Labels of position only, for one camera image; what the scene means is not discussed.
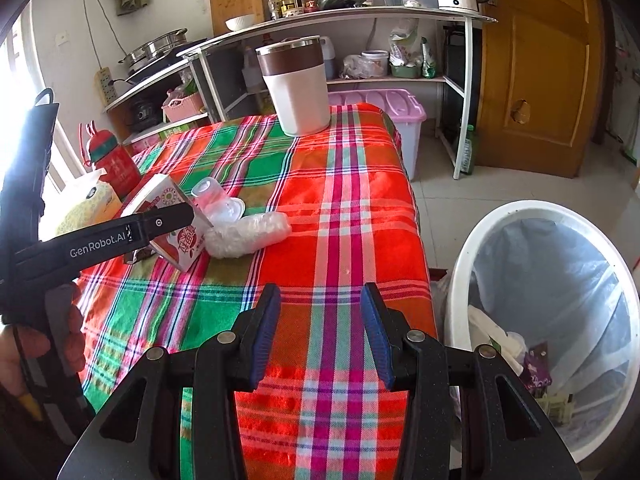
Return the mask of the green glass bottle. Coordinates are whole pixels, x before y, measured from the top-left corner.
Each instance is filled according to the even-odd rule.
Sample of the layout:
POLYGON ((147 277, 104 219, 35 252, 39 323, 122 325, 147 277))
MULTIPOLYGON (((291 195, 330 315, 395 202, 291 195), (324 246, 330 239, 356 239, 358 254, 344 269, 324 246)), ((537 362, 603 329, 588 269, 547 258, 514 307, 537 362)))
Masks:
POLYGON ((474 170, 475 154, 476 154, 475 145, 476 145, 475 128, 473 125, 468 125, 468 130, 466 130, 463 159, 461 164, 461 172, 462 174, 466 174, 467 176, 472 174, 474 170))

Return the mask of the white ceramic bowl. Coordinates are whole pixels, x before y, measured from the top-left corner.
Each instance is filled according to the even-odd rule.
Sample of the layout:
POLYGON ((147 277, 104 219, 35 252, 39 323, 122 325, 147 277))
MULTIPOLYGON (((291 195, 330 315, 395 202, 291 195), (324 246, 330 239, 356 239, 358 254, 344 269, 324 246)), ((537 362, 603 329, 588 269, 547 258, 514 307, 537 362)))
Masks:
POLYGON ((239 32, 240 30, 247 29, 256 24, 256 18, 254 14, 244 14, 236 16, 235 18, 229 18, 226 21, 226 26, 230 32, 239 32))

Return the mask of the clear plastic bag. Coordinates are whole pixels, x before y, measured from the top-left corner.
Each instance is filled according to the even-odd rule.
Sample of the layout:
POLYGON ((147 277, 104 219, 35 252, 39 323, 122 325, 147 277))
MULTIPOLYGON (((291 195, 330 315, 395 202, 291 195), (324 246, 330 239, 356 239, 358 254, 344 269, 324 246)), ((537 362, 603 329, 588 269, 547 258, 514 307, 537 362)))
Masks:
POLYGON ((269 211, 237 222, 218 224, 204 236, 206 252, 215 259, 240 258, 285 240, 292 233, 288 216, 269 211))

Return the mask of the red antler water bottle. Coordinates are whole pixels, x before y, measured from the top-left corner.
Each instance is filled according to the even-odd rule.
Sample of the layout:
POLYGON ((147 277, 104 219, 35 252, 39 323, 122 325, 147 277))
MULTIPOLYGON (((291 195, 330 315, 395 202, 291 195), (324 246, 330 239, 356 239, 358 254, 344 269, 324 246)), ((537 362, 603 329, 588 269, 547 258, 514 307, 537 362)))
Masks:
POLYGON ((93 170, 103 169, 100 179, 114 188, 120 200, 140 183, 138 166, 110 130, 99 130, 94 122, 80 124, 78 142, 82 162, 93 170))

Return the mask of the pink plastic basket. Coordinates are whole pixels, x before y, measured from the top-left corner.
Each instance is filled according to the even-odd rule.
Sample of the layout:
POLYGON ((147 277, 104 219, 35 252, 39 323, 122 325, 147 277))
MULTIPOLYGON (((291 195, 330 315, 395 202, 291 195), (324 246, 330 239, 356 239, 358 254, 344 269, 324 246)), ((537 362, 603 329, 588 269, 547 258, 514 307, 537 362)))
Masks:
POLYGON ((192 93, 183 98, 167 99, 162 110, 170 122, 180 122, 180 120, 201 114, 205 107, 201 96, 198 93, 192 93))

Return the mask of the plaid tablecloth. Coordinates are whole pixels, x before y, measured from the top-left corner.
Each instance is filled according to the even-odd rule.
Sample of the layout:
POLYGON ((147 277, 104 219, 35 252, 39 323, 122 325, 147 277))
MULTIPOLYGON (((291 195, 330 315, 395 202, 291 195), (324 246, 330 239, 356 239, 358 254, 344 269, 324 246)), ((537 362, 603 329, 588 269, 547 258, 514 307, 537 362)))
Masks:
POLYGON ((382 110, 340 105, 329 125, 288 136, 276 116, 193 129, 137 154, 144 174, 185 193, 206 178, 247 214, 286 218, 277 243, 239 258, 201 254, 179 271, 160 257, 113 259, 81 274, 87 364, 81 380, 104 404, 143 352, 198 347, 228 330, 275 284, 281 313, 264 379, 236 398, 253 479, 389 479, 405 393, 376 374, 360 314, 378 286, 412 327, 435 333, 419 211, 382 110))

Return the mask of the yellow tissue pack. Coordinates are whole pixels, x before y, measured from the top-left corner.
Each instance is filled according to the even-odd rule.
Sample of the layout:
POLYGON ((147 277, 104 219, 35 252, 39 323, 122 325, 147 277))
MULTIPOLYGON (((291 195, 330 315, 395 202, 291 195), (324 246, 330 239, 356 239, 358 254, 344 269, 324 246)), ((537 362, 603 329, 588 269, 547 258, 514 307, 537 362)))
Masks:
POLYGON ((55 203, 55 235, 88 228, 116 217, 122 202, 103 177, 105 169, 88 172, 66 185, 55 203))

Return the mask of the steel steamer pot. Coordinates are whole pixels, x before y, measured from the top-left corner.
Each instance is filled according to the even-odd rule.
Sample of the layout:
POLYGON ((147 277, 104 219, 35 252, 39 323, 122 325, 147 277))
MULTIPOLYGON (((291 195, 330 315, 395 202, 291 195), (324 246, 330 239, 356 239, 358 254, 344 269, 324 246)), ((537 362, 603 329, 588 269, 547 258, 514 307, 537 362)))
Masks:
POLYGON ((128 74, 131 75, 137 70, 141 70, 145 65, 158 60, 173 48, 186 44, 187 32, 188 30, 186 28, 179 28, 166 32, 166 34, 160 35, 155 39, 142 44, 142 46, 128 52, 118 62, 125 66, 128 70, 128 74))

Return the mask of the white brown lidded mug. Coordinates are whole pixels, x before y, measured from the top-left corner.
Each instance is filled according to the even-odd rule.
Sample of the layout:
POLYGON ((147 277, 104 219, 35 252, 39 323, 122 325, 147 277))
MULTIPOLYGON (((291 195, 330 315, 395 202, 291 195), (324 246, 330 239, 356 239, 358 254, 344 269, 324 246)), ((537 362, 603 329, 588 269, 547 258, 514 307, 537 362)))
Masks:
POLYGON ((267 44, 256 55, 283 132, 309 136, 325 129, 331 114, 320 37, 267 44))

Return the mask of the white trash bin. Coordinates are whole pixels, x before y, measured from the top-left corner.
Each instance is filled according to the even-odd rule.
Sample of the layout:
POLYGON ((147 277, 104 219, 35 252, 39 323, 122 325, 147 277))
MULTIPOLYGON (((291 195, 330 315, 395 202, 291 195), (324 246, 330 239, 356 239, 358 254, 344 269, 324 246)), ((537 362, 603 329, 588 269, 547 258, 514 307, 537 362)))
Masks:
POLYGON ((596 452, 639 379, 638 290, 611 241, 563 206, 504 204, 474 226, 451 271, 448 346, 471 349, 469 307, 529 347, 547 346, 549 391, 574 401, 559 434, 577 463, 596 452))

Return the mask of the purple lid storage box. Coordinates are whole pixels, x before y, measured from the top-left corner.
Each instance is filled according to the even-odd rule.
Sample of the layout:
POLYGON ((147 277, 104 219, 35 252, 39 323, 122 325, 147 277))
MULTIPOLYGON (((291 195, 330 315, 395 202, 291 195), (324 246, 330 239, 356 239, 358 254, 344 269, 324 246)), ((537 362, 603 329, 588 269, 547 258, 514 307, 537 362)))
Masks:
POLYGON ((416 174, 416 161, 422 125, 426 119, 423 106, 406 89, 363 89, 329 93, 331 105, 367 103, 386 113, 400 135, 401 158, 410 181, 416 174))

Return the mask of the white paper bag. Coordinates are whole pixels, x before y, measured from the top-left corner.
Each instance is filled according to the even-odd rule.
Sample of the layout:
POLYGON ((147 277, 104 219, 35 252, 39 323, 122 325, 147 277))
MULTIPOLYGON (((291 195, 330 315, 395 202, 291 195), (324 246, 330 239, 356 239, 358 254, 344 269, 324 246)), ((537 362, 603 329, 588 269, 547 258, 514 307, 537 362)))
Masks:
POLYGON ((524 370, 526 343, 524 338, 514 332, 507 332, 495 323, 483 310, 468 307, 469 331, 472 348, 481 344, 490 344, 510 365, 516 376, 524 370))

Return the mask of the purple snack wrapper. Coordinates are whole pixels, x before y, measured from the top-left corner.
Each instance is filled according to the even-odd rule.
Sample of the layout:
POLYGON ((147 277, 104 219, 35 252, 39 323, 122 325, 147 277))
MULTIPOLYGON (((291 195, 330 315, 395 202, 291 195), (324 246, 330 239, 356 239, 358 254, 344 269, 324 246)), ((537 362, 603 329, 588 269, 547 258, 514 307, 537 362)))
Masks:
POLYGON ((525 352, 520 379, 535 399, 541 399, 552 384, 548 357, 548 344, 545 341, 525 352))

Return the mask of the wooden door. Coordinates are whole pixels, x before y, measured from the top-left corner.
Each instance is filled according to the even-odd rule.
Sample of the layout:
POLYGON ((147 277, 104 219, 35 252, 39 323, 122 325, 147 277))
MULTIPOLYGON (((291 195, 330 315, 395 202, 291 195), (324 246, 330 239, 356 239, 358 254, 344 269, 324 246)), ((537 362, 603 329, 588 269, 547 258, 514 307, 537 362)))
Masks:
POLYGON ((484 14, 476 160, 574 178, 604 78, 601 0, 491 0, 484 14))

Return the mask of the strawberry milk carton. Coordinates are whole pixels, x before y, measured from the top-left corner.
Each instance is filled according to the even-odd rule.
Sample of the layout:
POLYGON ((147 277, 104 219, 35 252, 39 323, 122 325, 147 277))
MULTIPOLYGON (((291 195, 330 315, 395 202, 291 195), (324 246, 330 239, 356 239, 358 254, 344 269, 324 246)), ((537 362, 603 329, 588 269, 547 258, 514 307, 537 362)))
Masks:
POLYGON ((126 199, 120 215, 148 214, 150 246, 181 272, 190 269, 204 249, 212 227, 204 214, 168 174, 148 174, 126 199))

